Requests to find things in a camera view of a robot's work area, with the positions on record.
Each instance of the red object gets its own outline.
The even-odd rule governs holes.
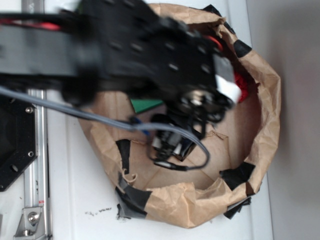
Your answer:
[[[217,40],[215,39],[213,36],[204,36],[205,38],[211,40],[212,42],[216,43],[218,45],[218,49],[222,52],[224,50],[224,47],[222,46],[222,44]]]
[[[46,29],[50,31],[59,31],[61,27],[59,25],[56,25],[51,22],[41,22],[41,23],[35,23],[35,24],[19,24],[16,23],[17,19],[0,19],[0,24],[8,24],[8,25],[15,25],[15,26],[21,26],[21,27],[32,27],[36,29]]]
[[[249,95],[248,93],[248,83],[245,78],[238,72],[234,72],[235,84],[241,89],[241,97],[239,103],[243,102]]]

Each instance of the white surface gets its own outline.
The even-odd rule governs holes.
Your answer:
[[[1,12],[21,12],[21,0],[0,1]]]
[[[282,77],[279,149],[268,172],[274,239],[319,239],[320,1],[247,3],[253,47]]]
[[[0,192],[0,240],[11,240],[16,234],[25,207],[24,175],[5,192]]]
[[[231,26],[251,44],[244,0],[170,1],[194,8],[213,4],[222,15],[232,16]],[[46,10],[70,6],[67,1],[47,0]],[[49,92],[51,99],[57,99]],[[194,229],[183,229],[155,221],[116,219],[118,201],[104,170],[88,144],[78,121],[48,112],[50,198],[54,240],[87,239],[215,239],[272,240],[268,181],[263,181],[252,205],[243,207],[232,220],[223,215]]]

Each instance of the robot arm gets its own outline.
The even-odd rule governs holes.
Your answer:
[[[198,139],[241,94],[216,43],[159,17],[142,0],[83,0],[75,12],[1,14],[0,21],[0,85],[8,88],[57,89],[76,106],[98,91],[161,99],[171,124],[202,125]],[[155,163],[162,167],[170,168],[164,162],[171,155],[183,159],[193,148],[166,131],[157,138]]]

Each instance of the screw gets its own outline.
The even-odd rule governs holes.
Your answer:
[[[135,4],[130,1],[130,0],[124,0],[123,3],[128,7],[128,8],[131,8],[133,9],[135,7]]]
[[[133,50],[137,51],[137,52],[142,52],[142,51],[143,51],[142,46],[139,46],[139,45],[137,45],[137,44],[135,44],[135,43],[131,43],[131,48],[132,48]]]
[[[121,49],[122,49],[121,44],[119,44],[119,43],[117,43],[117,42],[114,42],[114,41],[112,41],[112,42],[110,43],[110,46],[111,46],[113,49],[115,49],[115,50],[121,50]]]
[[[110,4],[110,5],[114,5],[115,4],[115,1],[114,0],[104,0],[104,2],[106,4]]]
[[[169,68],[175,72],[179,70],[179,67],[173,63],[169,63]]]
[[[39,218],[40,218],[39,214],[34,211],[30,212],[28,215],[28,220],[30,223],[37,222],[39,220]]]
[[[203,54],[207,54],[207,51],[206,51],[206,49],[205,49],[204,46],[199,45],[199,46],[198,46],[198,50],[199,50],[199,52],[201,52],[201,53],[203,53]]]
[[[25,109],[25,112],[26,112],[27,114],[32,114],[32,113],[34,112],[34,109],[33,109],[32,107],[28,106],[28,107]]]
[[[201,69],[202,69],[202,71],[204,71],[206,74],[210,74],[210,73],[211,73],[211,68],[210,68],[207,64],[202,64],[202,65],[201,65]]]
[[[172,42],[166,42],[165,47],[171,51],[175,50],[175,45]]]
[[[31,236],[33,234],[33,232],[31,232],[29,229],[23,230],[22,231],[22,236]]]

